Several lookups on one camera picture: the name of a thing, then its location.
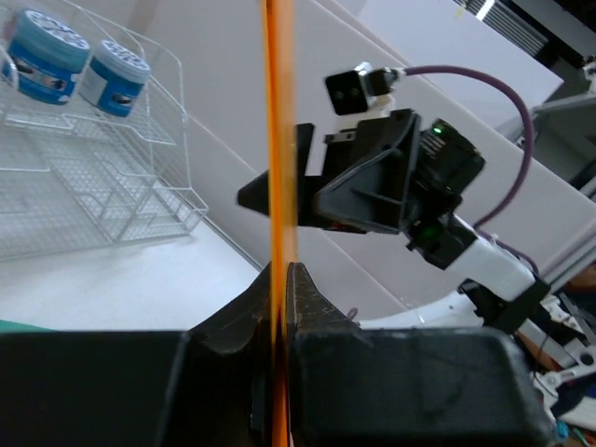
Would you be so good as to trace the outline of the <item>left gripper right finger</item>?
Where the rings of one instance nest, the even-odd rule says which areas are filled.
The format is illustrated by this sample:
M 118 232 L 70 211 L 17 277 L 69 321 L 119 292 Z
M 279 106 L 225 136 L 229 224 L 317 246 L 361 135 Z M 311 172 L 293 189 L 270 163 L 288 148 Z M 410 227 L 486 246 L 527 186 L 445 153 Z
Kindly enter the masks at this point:
M 363 330 L 288 270 L 291 434 L 298 446 L 548 446 L 524 358 L 488 328 Z

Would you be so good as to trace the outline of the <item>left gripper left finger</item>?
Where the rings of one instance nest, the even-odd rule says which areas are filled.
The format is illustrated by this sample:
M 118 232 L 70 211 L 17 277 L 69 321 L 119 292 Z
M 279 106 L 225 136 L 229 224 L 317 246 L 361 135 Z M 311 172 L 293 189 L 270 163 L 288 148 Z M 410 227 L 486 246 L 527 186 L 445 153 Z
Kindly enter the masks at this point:
M 267 446 L 270 273 L 187 331 L 5 332 L 5 446 Z

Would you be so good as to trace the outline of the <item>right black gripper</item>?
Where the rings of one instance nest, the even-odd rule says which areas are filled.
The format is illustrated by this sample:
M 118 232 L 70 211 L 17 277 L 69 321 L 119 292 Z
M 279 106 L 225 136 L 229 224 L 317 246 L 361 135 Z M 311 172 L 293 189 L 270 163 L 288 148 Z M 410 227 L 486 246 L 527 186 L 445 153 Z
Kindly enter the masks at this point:
M 477 240 L 454 216 L 462 195 L 485 166 L 479 150 L 446 121 L 427 129 L 412 109 L 358 122 L 325 137 L 321 175 L 308 176 L 315 133 L 312 123 L 296 126 L 297 222 L 345 231 L 403 234 L 441 270 Z M 237 204 L 269 216 L 269 171 L 237 191 Z

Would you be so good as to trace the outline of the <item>orange clip folder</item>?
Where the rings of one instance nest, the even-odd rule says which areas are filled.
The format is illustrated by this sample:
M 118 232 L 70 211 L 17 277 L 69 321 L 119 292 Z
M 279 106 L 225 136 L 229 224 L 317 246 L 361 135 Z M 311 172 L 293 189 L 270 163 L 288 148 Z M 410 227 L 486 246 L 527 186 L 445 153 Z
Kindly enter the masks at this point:
M 292 1 L 262 2 L 271 220 L 271 444 L 273 446 L 291 444 L 286 290 L 290 263 L 298 260 L 293 12 Z

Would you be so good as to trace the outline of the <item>blue jar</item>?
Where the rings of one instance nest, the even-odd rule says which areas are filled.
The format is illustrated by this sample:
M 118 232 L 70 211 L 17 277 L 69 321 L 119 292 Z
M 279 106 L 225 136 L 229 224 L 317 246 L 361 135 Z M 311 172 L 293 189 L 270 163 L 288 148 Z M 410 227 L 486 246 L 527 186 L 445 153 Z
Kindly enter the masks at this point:
M 7 46 L 10 60 L 3 63 L 2 76 L 17 77 L 19 92 L 36 101 L 64 105 L 73 96 L 89 53 L 89 42 L 68 25 L 23 8 L 14 17 Z
M 78 93 L 109 115 L 127 117 L 150 76 L 151 67 L 142 57 L 116 41 L 102 40 L 93 52 Z

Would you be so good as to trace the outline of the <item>green clip folder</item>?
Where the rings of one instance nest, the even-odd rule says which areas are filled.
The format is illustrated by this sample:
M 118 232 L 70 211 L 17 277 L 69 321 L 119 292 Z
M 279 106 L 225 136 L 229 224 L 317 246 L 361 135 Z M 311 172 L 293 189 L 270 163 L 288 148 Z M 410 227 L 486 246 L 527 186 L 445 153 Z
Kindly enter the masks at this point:
M 9 320 L 0 320 L 1 333 L 14 332 L 51 332 L 51 329 Z

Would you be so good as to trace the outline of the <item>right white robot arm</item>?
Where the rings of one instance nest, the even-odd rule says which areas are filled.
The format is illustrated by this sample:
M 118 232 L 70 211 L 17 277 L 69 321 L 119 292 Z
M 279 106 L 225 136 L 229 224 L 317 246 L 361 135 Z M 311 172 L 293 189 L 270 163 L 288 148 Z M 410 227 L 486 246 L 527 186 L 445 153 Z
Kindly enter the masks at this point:
M 410 251 L 457 275 L 457 289 L 431 305 L 364 320 L 366 330 L 488 326 L 513 333 L 549 294 L 521 258 L 456 214 L 485 161 L 457 129 L 428 128 L 411 109 L 326 136 L 322 172 L 306 165 L 315 128 L 296 128 L 297 223 L 366 235 L 403 235 Z

